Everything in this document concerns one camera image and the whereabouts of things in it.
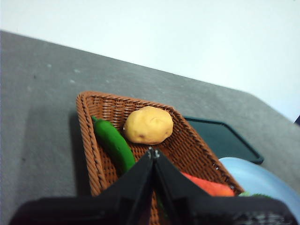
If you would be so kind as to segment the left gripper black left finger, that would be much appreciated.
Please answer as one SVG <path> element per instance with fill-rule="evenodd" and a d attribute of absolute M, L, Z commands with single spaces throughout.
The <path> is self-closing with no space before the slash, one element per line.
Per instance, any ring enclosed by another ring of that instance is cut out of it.
<path fill-rule="evenodd" d="M 152 201 L 154 149 L 100 195 L 40 198 L 19 207 L 12 225 L 148 224 Z"/>

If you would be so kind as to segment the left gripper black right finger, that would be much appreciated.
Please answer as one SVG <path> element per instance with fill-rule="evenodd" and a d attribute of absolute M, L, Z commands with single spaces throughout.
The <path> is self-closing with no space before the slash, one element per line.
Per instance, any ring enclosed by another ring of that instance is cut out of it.
<path fill-rule="evenodd" d="M 296 225 L 281 201 L 267 197 L 214 197 L 158 149 L 153 151 L 157 196 L 173 225 Z"/>

